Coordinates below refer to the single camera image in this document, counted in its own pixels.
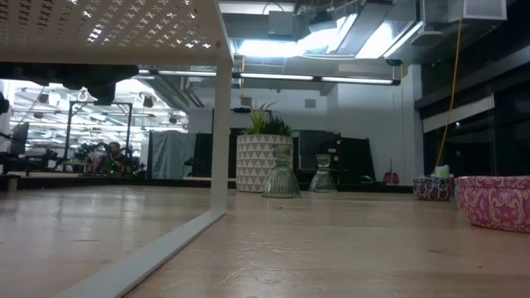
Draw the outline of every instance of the perforated metal shelf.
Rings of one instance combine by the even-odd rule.
[[[230,59],[215,0],[0,0],[0,60],[215,65]]]

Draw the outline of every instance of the ceramic bowl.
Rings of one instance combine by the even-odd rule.
[[[530,233],[530,177],[456,180],[458,208],[476,226]]]
[[[452,178],[417,177],[413,182],[412,189],[420,200],[448,201],[454,193]]]

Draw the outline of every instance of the patterned ceramic pot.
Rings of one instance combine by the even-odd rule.
[[[461,177],[456,184],[458,208],[473,225],[530,233],[530,177]]]
[[[265,190],[265,181],[272,168],[276,166],[272,155],[272,146],[276,144],[292,145],[292,137],[278,135],[238,137],[236,186],[239,191],[262,193]]]
[[[413,180],[414,194],[420,200],[448,201],[455,188],[454,180],[440,177],[417,177]]]

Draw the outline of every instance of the white metal table frame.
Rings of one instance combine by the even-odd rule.
[[[0,61],[217,66],[210,210],[57,297],[124,296],[226,210],[233,56],[218,3],[0,0],[0,17]]]

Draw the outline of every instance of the white geometric planter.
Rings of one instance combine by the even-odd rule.
[[[238,137],[236,186],[239,191],[264,191],[265,180],[276,166],[272,145],[291,144],[292,137],[278,135],[242,135]]]

